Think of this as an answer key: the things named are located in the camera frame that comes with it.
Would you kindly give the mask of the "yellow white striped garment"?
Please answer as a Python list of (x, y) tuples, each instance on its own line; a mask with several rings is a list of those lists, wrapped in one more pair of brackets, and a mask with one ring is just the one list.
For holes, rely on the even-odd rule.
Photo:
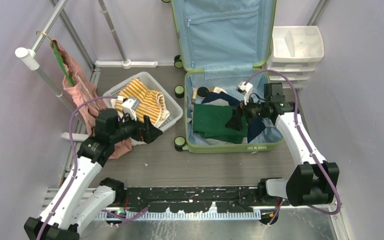
[(119, 93), (118, 96), (125, 98), (135, 97), (140, 100), (136, 110), (136, 116), (143, 121), (143, 116), (149, 116), (152, 124), (159, 128), (170, 116), (163, 93), (151, 90), (142, 81), (133, 78)]

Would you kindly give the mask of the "dark green garment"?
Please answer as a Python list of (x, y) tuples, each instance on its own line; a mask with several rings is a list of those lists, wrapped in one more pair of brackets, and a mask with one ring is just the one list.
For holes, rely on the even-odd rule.
[(233, 116), (232, 106), (196, 104), (192, 115), (192, 132), (204, 139), (241, 144), (248, 135), (248, 128), (242, 130), (227, 128)]

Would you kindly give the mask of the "white perforated plastic basket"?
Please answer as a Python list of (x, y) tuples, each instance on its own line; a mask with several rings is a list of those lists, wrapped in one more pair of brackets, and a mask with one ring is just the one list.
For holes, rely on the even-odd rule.
[(163, 132), (174, 126), (184, 115), (182, 107), (146, 71), (121, 81), (103, 95), (137, 99), (139, 105), (135, 113), (138, 119), (142, 120), (144, 115), (148, 115), (151, 123)]

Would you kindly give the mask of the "green ribbed hard-shell suitcase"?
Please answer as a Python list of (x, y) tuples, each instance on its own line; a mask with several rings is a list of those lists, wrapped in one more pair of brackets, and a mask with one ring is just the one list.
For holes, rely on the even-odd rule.
[(171, 2), (180, 54), (174, 58), (185, 70), (183, 99), (185, 136), (174, 141), (177, 151), (196, 154), (265, 152), (283, 141), (272, 121), (262, 118), (266, 129), (257, 143), (227, 143), (205, 139), (192, 132), (193, 111), (203, 99), (193, 88), (220, 87), (243, 101), (237, 85), (253, 85), (253, 102), (264, 101), (270, 79), (262, 68), (269, 58), (276, 11), (274, 0), (173, 0)]

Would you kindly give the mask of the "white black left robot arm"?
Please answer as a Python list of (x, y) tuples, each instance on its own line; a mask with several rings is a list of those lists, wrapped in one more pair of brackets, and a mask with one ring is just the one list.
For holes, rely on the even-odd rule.
[(38, 217), (29, 217), (24, 230), (30, 240), (78, 240), (85, 228), (107, 206), (121, 206), (126, 200), (124, 183), (105, 178), (87, 200), (88, 186), (115, 151), (115, 145), (129, 138), (147, 144), (163, 134), (148, 116), (143, 121), (129, 114), (120, 117), (113, 108), (101, 110), (93, 135), (84, 140), (74, 156), (72, 169), (50, 204)]

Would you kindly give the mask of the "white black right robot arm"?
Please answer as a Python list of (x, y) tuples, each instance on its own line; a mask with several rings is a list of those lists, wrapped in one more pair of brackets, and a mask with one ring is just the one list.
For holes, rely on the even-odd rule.
[(226, 127), (243, 130), (257, 118), (267, 118), (284, 138), (295, 170), (288, 179), (262, 179), (257, 198), (263, 205), (271, 205), (277, 198), (289, 201), (292, 206), (330, 204), (337, 196), (336, 184), (339, 167), (317, 150), (306, 131), (295, 102), (286, 101), (281, 83), (264, 84), (264, 100), (253, 102), (253, 85), (240, 82), (236, 90), (243, 100), (233, 108)]

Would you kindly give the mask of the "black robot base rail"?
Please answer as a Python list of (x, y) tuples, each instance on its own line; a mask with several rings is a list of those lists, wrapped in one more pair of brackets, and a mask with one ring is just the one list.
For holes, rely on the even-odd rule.
[(101, 211), (96, 220), (111, 225), (135, 221), (257, 220), (275, 223), (287, 205), (262, 186), (129, 187), (125, 197)]

